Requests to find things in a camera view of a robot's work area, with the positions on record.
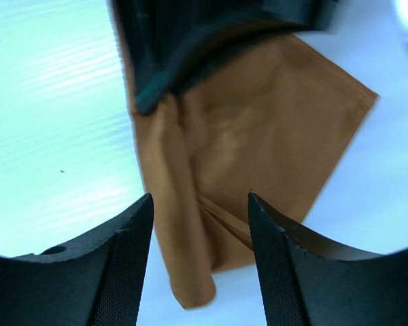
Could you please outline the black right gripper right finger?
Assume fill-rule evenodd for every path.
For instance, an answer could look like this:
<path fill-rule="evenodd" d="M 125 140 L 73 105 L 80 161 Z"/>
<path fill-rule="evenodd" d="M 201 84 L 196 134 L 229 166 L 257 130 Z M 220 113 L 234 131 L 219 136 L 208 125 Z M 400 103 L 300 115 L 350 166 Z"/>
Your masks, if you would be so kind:
<path fill-rule="evenodd" d="M 268 325 L 408 325 L 408 248 L 341 244 L 253 193 L 248 215 Z"/>

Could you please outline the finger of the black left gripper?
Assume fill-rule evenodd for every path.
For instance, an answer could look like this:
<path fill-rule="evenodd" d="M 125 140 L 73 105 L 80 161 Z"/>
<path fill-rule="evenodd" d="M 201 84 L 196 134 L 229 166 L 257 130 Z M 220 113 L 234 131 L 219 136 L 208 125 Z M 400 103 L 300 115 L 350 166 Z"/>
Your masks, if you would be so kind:
<path fill-rule="evenodd" d="M 225 60 L 274 35 L 324 31 L 336 1 L 115 1 L 134 67 L 135 105 L 151 114 Z"/>

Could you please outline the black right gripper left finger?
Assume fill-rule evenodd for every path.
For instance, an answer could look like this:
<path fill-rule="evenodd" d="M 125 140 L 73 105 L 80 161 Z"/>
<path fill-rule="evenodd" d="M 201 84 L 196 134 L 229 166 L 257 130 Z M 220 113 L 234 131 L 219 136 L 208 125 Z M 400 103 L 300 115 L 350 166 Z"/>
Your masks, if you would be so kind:
<path fill-rule="evenodd" d="M 153 217 L 146 194 L 39 255 L 0 256 L 0 326 L 135 325 Z"/>

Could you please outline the orange-brown cloth napkin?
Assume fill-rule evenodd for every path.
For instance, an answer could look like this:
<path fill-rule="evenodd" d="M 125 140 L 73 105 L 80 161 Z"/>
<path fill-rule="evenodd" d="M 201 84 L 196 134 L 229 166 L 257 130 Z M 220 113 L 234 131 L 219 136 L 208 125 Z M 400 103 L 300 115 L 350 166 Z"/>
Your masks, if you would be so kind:
<path fill-rule="evenodd" d="M 248 194 L 304 220 L 377 95 L 296 32 L 253 43 L 141 114 L 114 2 L 156 237 L 174 297 L 199 308 L 215 298 L 215 273 L 254 263 Z"/>

